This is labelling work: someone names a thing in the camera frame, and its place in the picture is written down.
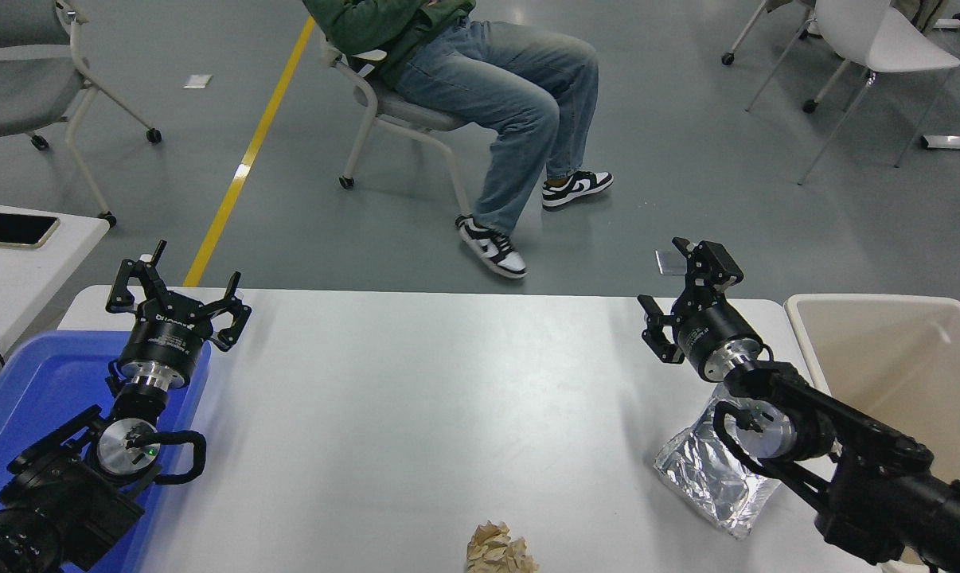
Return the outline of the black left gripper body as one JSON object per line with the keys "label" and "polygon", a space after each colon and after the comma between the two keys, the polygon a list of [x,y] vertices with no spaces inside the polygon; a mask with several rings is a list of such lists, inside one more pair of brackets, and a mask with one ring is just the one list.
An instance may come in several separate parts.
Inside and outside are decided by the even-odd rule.
{"label": "black left gripper body", "polygon": [[168,317],[157,310],[135,310],[135,325],[124,346],[117,370],[134,375],[146,363],[159,363],[178,375],[193,374],[205,341],[212,334],[207,317]]}

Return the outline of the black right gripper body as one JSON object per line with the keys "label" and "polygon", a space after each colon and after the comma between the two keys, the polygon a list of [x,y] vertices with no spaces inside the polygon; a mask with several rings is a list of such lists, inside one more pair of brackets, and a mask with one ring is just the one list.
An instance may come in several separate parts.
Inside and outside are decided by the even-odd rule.
{"label": "black right gripper body", "polygon": [[732,306],[692,313],[681,320],[674,342],[702,380],[724,380],[763,351],[763,340]]}

